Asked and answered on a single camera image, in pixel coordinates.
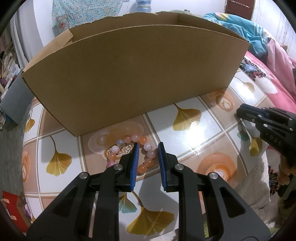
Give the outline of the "white fluffy rug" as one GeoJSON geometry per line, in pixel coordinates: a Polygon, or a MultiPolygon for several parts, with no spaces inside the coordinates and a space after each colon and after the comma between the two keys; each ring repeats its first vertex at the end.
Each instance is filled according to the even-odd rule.
{"type": "Polygon", "coordinates": [[[266,153],[259,158],[235,191],[253,209],[261,220],[272,229],[278,219],[278,205],[270,199],[269,172],[266,153]]]}

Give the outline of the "pink floral bedsheet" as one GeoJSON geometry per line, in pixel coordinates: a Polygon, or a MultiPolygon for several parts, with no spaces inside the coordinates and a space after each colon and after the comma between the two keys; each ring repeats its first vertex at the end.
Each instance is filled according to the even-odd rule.
{"type": "Polygon", "coordinates": [[[295,113],[295,59],[273,38],[259,60],[249,51],[240,69],[263,90],[276,108],[295,113]]]}

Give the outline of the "brown paper bag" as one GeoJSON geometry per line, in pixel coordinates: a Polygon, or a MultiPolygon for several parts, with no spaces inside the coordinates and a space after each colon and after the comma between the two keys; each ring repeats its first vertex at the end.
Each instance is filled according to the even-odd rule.
{"type": "Polygon", "coordinates": [[[24,220],[25,224],[27,226],[30,226],[35,220],[35,218],[30,211],[29,204],[25,198],[23,191],[21,191],[20,194],[18,195],[18,198],[16,201],[16,207],[22,219],[24,220]]]}

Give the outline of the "red paper bag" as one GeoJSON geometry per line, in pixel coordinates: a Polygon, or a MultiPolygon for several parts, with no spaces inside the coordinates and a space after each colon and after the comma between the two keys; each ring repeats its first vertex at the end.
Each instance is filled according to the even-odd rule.
{"type": "Polygon", "coordinates": [[[21,232],[26,233],[28,225],[20,198],[15,194],[3,191],[2,200],[5,202],[9,216],[13,220],[14,224],[21,232]]]}

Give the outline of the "patterned ginkgo table mat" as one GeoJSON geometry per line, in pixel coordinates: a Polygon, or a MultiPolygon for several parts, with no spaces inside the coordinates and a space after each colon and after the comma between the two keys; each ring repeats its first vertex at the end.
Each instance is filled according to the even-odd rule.
{"type": "Polygon", "coordinates": [[[239,108],[272,106],[265,76],[79,137],[33,101],[25,127],[28,240],[269,240],[267,143],[239,108]]]}

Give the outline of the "blue crumpled blanket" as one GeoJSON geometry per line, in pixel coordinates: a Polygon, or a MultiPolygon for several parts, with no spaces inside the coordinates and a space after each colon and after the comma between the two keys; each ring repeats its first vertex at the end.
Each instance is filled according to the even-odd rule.
{"type": "Polygon", "coordinates": [[[273,36],[261,25],[240,16],[225,13],[207,13],[203,18],[245,38],[250,43],[248,51],[256,58],[267,54],[267,45],[273,36]]]}

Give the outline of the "dark red wooden door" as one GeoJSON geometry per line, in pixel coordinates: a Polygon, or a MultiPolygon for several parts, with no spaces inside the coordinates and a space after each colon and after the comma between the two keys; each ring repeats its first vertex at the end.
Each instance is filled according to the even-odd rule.
{"type": "Polygon", "coordinates": [[[251,20],[255,0],[227,0],[225,13],[251,20]]]}

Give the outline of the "grey storage box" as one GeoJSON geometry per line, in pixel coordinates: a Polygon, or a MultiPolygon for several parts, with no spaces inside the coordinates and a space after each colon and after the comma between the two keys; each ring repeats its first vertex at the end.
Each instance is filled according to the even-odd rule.
{"type": "Polygon", "coordinates": [[[1,114],[19,125],[33,98],[33,93],[19,74],[1,100],[1,114]]]}

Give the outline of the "brown cardboard box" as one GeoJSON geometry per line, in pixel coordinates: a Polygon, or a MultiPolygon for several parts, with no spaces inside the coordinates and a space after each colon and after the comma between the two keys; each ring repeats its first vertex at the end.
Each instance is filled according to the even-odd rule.
{"type": "Polygon", "coordinates": [[[237,33],[197,16],[132,13],[64,31],[22,78],[80,136],[227,87],[248,47],[237,33]]]}

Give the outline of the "water dispenser with bottle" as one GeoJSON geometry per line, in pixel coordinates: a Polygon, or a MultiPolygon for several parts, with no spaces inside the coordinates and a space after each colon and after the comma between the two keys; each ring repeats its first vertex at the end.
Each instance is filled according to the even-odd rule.
{"type": "Polygon", "coordinates": [[[137,0],[136,12],[140,13],[151,13],[151,0],[137,0]]]}

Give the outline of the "teal floral hanging cloth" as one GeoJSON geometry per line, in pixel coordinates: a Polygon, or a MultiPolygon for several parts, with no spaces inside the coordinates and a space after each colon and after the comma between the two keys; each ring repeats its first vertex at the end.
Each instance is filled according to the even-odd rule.
{"type": "Polygon", "coordinates": [[[107,16],[117,16],[124,2],[122,0],[53,0],[52,22],[54,36],[61,33],[58,30],[58,18],[60,16],[66,16],[69,27],[72,28],[107,16]]]}

